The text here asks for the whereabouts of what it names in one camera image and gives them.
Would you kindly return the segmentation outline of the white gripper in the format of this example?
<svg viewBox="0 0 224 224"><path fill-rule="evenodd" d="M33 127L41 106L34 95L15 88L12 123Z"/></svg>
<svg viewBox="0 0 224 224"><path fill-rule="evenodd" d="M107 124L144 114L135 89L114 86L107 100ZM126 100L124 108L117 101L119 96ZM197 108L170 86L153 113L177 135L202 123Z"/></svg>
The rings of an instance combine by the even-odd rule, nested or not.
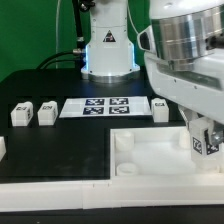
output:
<svg viewBox="0 0 224 224"><path fill-rule="evenodd" d="M140 32L137 39L139 48L144 51L152 89L157 95L179 104L186 127L199 118L198 113L224 124L223 49L215 49L212 54L196 59L192 72L175 72L156 56L152 26ZM209 130L209 141L214 146L224 141L223 125L214 125Z"/></svg>

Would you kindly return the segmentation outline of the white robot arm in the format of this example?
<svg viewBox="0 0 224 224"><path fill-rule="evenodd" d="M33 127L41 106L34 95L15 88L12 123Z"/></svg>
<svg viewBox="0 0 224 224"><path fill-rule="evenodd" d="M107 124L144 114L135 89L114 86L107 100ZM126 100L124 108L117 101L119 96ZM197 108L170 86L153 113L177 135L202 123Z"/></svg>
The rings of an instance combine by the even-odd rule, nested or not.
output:
<svg viewBox="0 0 224 224"><path fill-rule="evenodd" d="M90 12L85 77L109 81L137 68L127 37L127 0L84 0ZM179 105L188 128L224 142L224 0L149 0L138 34L151 87Z"/></svg>

